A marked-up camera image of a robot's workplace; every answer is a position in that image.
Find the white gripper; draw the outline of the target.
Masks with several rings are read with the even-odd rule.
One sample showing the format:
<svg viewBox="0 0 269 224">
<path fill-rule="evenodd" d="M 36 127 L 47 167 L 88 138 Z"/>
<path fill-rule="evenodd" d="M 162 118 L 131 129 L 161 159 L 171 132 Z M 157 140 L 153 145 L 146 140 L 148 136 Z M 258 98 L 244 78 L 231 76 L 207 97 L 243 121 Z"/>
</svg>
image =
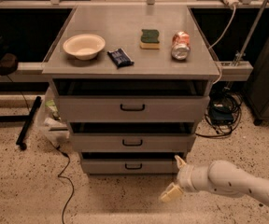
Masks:
<svg viewBox="0 0 269 224">
<path fill-rule="evenodd" d="M 183 194 L 183 189 L 187 192 L 198 192 L 208 190 L 208 174 L 205 166 L 194 166 L 187 164 L 178 155 L 175 156 L 177 168 L 177 182 L 172 182 L 166 190 L 160 195 L 159 200 L 163 203 L 168 203 L 180 197 Z"/>
</svg>

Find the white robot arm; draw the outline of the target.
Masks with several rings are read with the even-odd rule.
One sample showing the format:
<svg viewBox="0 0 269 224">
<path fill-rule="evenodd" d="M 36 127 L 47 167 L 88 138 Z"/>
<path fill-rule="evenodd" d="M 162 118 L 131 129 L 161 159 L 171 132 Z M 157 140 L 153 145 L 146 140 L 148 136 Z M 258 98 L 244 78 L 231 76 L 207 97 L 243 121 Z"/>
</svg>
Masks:
<svg viewBox="0 0 269 224">
<path fill-rule="evenodd" d="M 180 197 L 185 191 L 241 197 L 244 194 L 269 207 L 269 180 L 256 177 L 228 161 L 213 161 L 208 166 L 187 164 L 178 155 L 177 179 L 161 194 L 163 203 Z"/>
</svg>

